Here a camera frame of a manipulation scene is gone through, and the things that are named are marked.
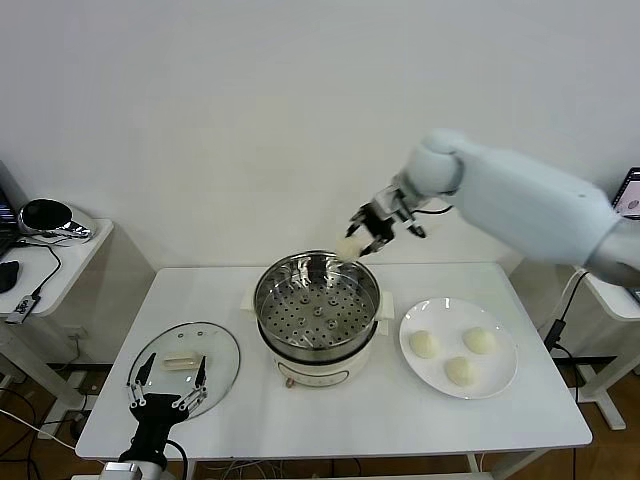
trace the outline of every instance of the dough ball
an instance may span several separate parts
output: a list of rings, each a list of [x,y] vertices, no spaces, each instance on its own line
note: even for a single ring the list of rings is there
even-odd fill
[[[480,355],[495,352],[498,348],[496,336],[482,327],[470,328],[464,332],[462,340],[469,350]]]
[[[364,243],[356,236],[338,238],[336,255],[343,262],[355,262],[360,258]]]
[[[433,358],[440,351],[440,342],[426,330],[418,330],[409,338],[413,353],[422,358]]]
[[[476,381],[476,369],[466,357],[455,357],[444,364],[447,377],[459,387],[468,387]]]

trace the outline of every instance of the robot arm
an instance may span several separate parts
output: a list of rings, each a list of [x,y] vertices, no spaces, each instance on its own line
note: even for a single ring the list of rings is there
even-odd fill
[[[347,230],[364,226],[376,252],[400,221],[424,238],[413,213],[431,198],[454,205],[470,224],[529,258],[580,265],[601,279],[640,285],[640,222],[621,217],[592,184],[530,158],[436,130],[411,154],[390,186],[360,208]]]

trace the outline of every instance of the white table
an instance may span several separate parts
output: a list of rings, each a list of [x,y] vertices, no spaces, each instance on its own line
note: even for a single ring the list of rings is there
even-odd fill
[[[102,246],[105,239],[113,230],[111,220],[96,220],[97,232],[86,243],[72,247],[52,247],[60,258],[62,266],[56,274],[44,285],[40,296],[30,316],[23,325],[7,325],[0,321],[0,353],[22,369],[27,375],[52,393],[57,401],[49,411],[45,421],[52,422],[62,419],[67,410],[79,409],[85,402],[76,388],[80,386],[86,372],[73,372],[65,381],[49,368],[46,363],[21,340],[16,331],[27,336],[30,332],[44,335],[47,341],[58,346],[66,347],[69,357],[75,355],[75,344],[70,342],[64,331],[46,317],[60,305],[73,284],[76,282],[89,261]],[[7,317],[18,302],[33,292],[35,288],[56,267],[56,260],[46,248],[19,248],[9,250],[2,262],[17,260],[20,271],[16,285],[8,292],[0,294],[0,317]],[[89,398],[85,405],[91,408],[94,398]],[[43,430],[55,433],[59,424],[45,425]],[[40,434],[39,438],[48,438]]]
[[[640,321],[640,305],[624,288],[603,282],[593,275],[587,275],[584,281],[611,318],[619,322]],[[612,430],[626,429],[627,425],[607,390],[638,364],[640,348],[632,344],[626,346],[621,354],[597,375],[590,365],[578,365],[578,371],[586,382],[578,389],[578,402],[593,402],[598,405]]]
[[[373,266],[394,295],[389,336],[376,336],[369,363],[350,383],[285,387],[255,320],[240,304],[263,267],[164,269],[156,276],[76,447],[84,458],[114,459],[136,422],[124,388],[132,361],[165,329],[210,321],[236,337],[241,366],[220,404],[176,425],[171,438],[191,460],[450,455],[513,452],[493,472],[506,478],[547,449],[579,446],[591,432],[501,268],[493,263]],[[399,320],[429,297],[476,302],[511,332],[519,371],[501,395],[446,396],[409,368],[397,338]],[[171,459],[178,459],[168,448]]]

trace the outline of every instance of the floor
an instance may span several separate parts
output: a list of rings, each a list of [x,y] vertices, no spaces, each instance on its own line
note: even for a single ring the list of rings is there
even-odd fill
[[[562,367],[562,372],[567,383],[573,385],[573,370]],[[90,372],[82,391],[95,393],[99,391],[106,378],[104,372]],[[36,413],[40,418],[53,404],[53,397],[44,391],[39,385],[27,380],[21,385],[13,385],[12,389],[26,396],[33,403]],[[581,405],[580,408],[593,431],[593,443],[588,447],[577,450],[576,478],[579,480],[636,480],[640,478],[640,377],[633,373],[627,375],[611,390],[616,405],[627,422],[627,430],[613,432],[609,430],[604,419],[595,405]],[[32,414],[24,402],[11,395],[5,394],[0,398],[0,407],[12,413],[31,420]],[[0,452],[25,433],[26,427],[10,421],[0,415]],[[64,423],[60,427],[58,437],[70,444],[75,440],[71,436],[70,428],[73,422]],[[13,448],[10,452],[0,456],[1,479],[27,479],[36,480],[35,473],[27,476],[26,462],[7,462],[10,459],[25,459],[29,450],[32,436]],[[491,467],[500,457],[499,454],[490,454],[484,458],[484,469]],[[94,461],[84,461],[76,457],[73,451],[49,440],[36,440],[33,445],[32,458],[38,465],[41,480],[69,479],[76,474],[99,473],[102,465]],[[208,478],[220,479],[228,462],[199,464],[195,478],[204,480]],[[364,476],[379,475],[411,475],[423,473],[453,473],[467,470],[466,459],[461,456],[451,457],[417,457],[417,458],[361,458],[331,460],[305,460],[285,461],[282,471],[279,470],[280,462],[259,465],[268,478],[273,478],[274,473],[279,476],[282,472],[285,478],[310,478],[317,477],[346,477],[355,476],[360,467]],[[181,472],[181,464],[171,462],[169,471],[178,476]],[[232,470],[228,478],[239,478],[241,470]],[[262,478],[262,473],[255,466],[242,469],[243,479]],[[513,480],[554,479],[570,480],[572,478],[572,451],[556,450],[547,453],[542,458],[532,463],[519,473],[511,477]]]

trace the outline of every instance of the white plate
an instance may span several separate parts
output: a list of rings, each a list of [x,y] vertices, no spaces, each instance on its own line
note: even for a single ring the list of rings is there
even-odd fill
[[[478,355],[469,350],[462,334],[470,328],[482,327],[494,333],[498,343],[495,352]],[[418,357],[409,338],[418,330],[427,330],[440,342],[435,358]],[[414,372],[433,388],[454,397],[480,399],[497,395],[507,388],[518,369],[518,352],[511,335],[493,315],[479,306],[457,298],[432,298],[414,306],[400,325],[400,347]],[[477,380],[460,387],[447,377],[445,362],[453,357],[467,357],[476,366]]]

